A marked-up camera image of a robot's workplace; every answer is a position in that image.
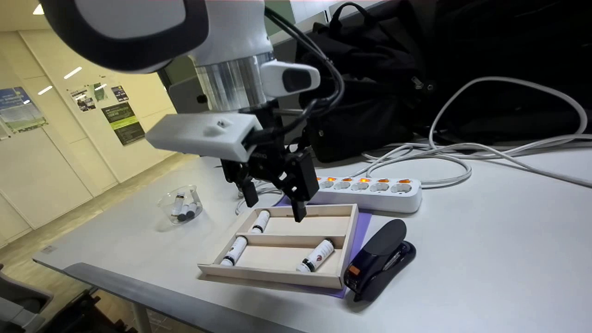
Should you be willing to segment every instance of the white table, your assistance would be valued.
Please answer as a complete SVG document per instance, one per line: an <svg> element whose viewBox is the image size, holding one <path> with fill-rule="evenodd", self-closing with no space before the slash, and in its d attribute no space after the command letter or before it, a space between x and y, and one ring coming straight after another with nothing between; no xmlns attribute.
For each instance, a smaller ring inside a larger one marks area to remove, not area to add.
<svg viewBox="0 0 592 333"><path fill-rule="evenodd" d="M525 161L592 179L590 150ZM592 331L592 190L470 164L470 181L423 192L421 209L405 216L418 257L370 305L305 288L198 279L196 262L233 227L236 205L233 187L201 159L35 259L209 331ZM451 172L457 168L442 161L416 161L375 176ZM186 181L198 181L209 218L155 231L157 200ZM390 218L373 216L366 238Z"/></svg>

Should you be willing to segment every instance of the black cable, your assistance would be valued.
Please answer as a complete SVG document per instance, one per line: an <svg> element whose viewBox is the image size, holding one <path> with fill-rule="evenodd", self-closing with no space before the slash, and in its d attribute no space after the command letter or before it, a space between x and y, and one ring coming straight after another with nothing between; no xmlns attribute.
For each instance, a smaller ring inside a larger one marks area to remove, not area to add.
<svg viewBox="0 0 592 333"><path fill-rule="evenodd" d="M346 90L346 83L344 83L340 72L334 68L333 61L316 46L316 42L310 37L307 37L303 31L299 31L292 22L283 18L273 9L266 7L264 15L268 20L272 20L275 26L279 26L285 33L288 33L294 40L297 40L307 52L310 52L314 57L318 57L327 66L327 70L331 72L333 83L334 83L334 90L333 90L333 94L329 94L325 98L310 100L310 103L303 109L303 113L296 120L292 120L290 124L253 137L255 142L273 140L275 137L286 135L288 131L296 129L301 122L309 120L310 116L325 114L340 102L340 98L344 96L344 90Z"/></svg>

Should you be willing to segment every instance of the wooden tray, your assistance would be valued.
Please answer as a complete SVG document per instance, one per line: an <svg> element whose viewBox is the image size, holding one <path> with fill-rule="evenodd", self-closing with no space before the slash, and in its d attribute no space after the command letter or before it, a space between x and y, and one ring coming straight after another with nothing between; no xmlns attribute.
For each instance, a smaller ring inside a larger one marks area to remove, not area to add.
<svg viewBox="0 0 592 333"><path fill-rule="evenodd" d="M270 211L270 222L264 233L253 235L249 229L259 211ZM357 205L309 205L299 224L290 207L253 209L240 218L238 229L223 246L212 251L211 261L198 266L205 275L342 288L355 224ZM248 238L246 250L235 266L222 266L222 257L240 235ZM334 253L316 272L296 272L323 238L333 242Z"/></svg>

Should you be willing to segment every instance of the white cable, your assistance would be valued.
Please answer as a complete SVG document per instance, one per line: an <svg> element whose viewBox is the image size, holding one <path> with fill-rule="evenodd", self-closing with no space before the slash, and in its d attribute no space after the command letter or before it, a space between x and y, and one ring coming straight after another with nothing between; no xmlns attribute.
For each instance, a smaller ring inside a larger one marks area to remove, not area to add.
<svg viewBox="0 0 592 333"><path fill-rule="evenodd" d="M516 148L510 148L510 150L505 150L505 151L495 150L495 148L486 146L486 144L479 144L479 142L458 142L458 144L436 146L433 135L434 135L434 129L436 129L438 120L442 118L442 114L447 111L447 107L466 89L470 89L475 83L482 83L482 81L514 83L514 85L523 85L523 87L529 87L529 89L542 90L542 92L547 92L551 96L556 96L556 98L564 100L566 103L569 103L573 107L573 111L579 116L579 126L571 135L556 135L556 137L534 140L534 142L529 142L529 144L523 144L523 146L516 146ZM401 163L401 161L410 161L410 159L445 159L445 161L460 164L464 168L464 174L460 174L457 177L449 177L449 179L421 181L423 183L421 187L423 188L451 187L451 185L458 185L458 183L466 181L471 176L471 168L466 163L462 163L460 157L451 157L451 155L442 155L442 153L451 153L451 151L458 151L458 150L477 150L477 151L486 151L486 155L473 153L473 155L462 155L462 159L486 161L486 159L501 157L501 159L510 161L519 170L540 174L540 176L547 176L547 177L553 177L553 179L560 179L560 181L568 181L568 183L573 183L573 185L582 185L582 187L590 187L592 188L592 181L582 181L582 179L577 179L577 177L571 177L571 176L540 170L540 168L529 166L529 164L525 164L525 163L516 159L516 155L534 153L534 150L549 150L549 148L556 148L556 146L562 146L562 144L568 144L568 142L573 142L573 140L592 140L592 135L584 135L586 126L588 126L588 114L586 114L584 107L577 100L573 100L571 96L568 96L568 94L564 94L564 92L560 92L556 89L544 87L544 85L534 83L534 81L516 79L516 77L484 76L484 77L471 79L466 85L462 85L442 105L442 109L438 111L438 114L434 116L434 120L433 120L433 124L429 127L429 137L427 137L429 139L429 146L427 146L429 150L427 151L420 151L420 153L412 153L412 155L405 155L405 157L392 157L394 153L397 153L401 150L423 150L425 148L423 144L412 144L412 142L401 144L399 148L394 148L392 151L384 153L383 157L373 159L371 164L368 168L364 168L362 172L359 172L359 174L370 176L377 168L383 168L383 166L394 164L394 163Z"/></svg>

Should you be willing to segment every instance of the wall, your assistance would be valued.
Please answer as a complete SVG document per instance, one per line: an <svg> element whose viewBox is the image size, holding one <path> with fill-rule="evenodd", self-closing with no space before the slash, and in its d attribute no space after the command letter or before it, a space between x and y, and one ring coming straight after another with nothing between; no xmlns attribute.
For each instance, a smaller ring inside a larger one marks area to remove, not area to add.
<svg viewBox="0 0 592 333"><path fill-rule="evenodd" d="M174 113L155 74L98 68L51 31L0 33L0 89L24 87L48 120L0 139L0 248L172 155L146 140L122 146L100 109L79 111L68 89L88 83L124 85L146 131Z"/></svg>

